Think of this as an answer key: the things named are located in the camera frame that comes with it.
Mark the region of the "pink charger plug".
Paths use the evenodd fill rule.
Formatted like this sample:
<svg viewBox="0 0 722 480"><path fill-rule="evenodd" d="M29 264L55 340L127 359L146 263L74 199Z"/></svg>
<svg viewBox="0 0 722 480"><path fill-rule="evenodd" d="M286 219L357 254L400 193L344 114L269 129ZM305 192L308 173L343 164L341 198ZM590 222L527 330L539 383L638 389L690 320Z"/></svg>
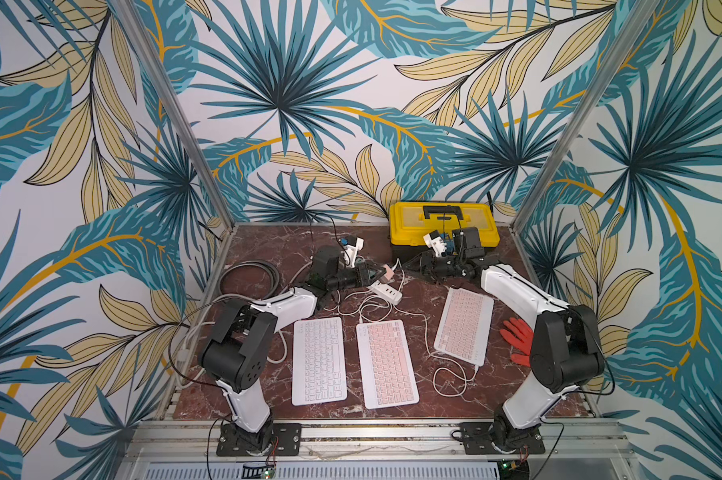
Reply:
<svg viewBox="0 0 722 480"><path fill-rule="evenodd" d="M394 279L397 271L398 271L398 265L397 265L397 264L394 264L394 265L385 264L385 265L384 265L384 272L383 272L383 275L382 275L381 279L382 279L385 283L390 283L390 282Z"/></svg>

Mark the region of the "white power strip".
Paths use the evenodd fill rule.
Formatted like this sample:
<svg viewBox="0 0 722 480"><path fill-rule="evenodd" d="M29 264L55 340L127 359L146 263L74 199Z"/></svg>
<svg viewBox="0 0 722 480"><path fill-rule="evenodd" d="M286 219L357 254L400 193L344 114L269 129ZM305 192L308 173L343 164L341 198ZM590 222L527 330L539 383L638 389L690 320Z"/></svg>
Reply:
<svg viewBox="0 0 722 480"><path fill-rule="evenodd" d="M368 289L377 297L387 301L393 306L398 305L403 298L403 294L401 291L393 288L389 284L380 283L379 281L376 281L369 285Z"/></svg>

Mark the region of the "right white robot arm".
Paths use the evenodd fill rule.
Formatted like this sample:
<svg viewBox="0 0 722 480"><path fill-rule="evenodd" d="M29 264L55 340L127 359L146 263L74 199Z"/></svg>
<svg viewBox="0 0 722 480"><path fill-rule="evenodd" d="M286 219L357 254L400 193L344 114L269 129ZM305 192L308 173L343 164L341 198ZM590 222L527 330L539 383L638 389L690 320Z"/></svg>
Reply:
<svg viewBox="0 0 722 480"><path fill-rule="evenodd" d="M413 246L391 244L393 258L415 266L433 281L462 278L503 302L516 316L503 324L503 338L519 352L512 359L531 373L494 414L491 433L509 439L533 433L563 396L601 375L607 362L591 307L553 297L509 264L486 252L475 227L453 232L448 245L429 232Z"/></svg>

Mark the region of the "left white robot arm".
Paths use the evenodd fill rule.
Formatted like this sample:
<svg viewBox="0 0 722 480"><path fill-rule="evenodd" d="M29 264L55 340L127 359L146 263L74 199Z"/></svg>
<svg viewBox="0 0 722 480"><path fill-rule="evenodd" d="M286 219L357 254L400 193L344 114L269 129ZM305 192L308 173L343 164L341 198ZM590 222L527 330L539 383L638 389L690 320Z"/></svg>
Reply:
<svg viewBox="0 0 722 480"><path fill-rule="evenodd" d="M269 299L237 294L222 297L223 312L198 354L198 364L221 389L238 432L264 435L271 431L272 413L260 375L274 334L312 317L331 294L368 287L384 275L384 268L372 261L345 265L343 257L355 256L336 246L319 248L306 279Z"/></svg>

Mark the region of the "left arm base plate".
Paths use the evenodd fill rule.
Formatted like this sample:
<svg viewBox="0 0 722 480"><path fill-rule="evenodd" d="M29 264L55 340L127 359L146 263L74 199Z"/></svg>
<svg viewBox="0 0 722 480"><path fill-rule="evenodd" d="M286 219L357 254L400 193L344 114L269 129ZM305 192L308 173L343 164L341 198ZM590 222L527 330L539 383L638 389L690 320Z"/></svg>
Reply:
<svg viewBox="0 0 722 480"><path fill-rule="evenodd" d="M275 452L276 457L295 457L302 438L300 423L266 424L257 433L235 424L225 424L216 447L218 457L264 456Z"/></svg>

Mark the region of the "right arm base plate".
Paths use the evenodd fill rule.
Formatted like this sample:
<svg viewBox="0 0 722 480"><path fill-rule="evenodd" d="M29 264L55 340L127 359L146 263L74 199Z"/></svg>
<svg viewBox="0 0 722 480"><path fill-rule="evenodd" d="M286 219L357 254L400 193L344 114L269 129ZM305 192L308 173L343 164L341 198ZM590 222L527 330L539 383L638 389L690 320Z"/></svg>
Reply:
<svg viewBox="0 0 722 480"><path fill-rule="evenodd" d="M546 449L538 427L515 429L503 422L463 422L457 438L467 455L543 454Z"/></svg>

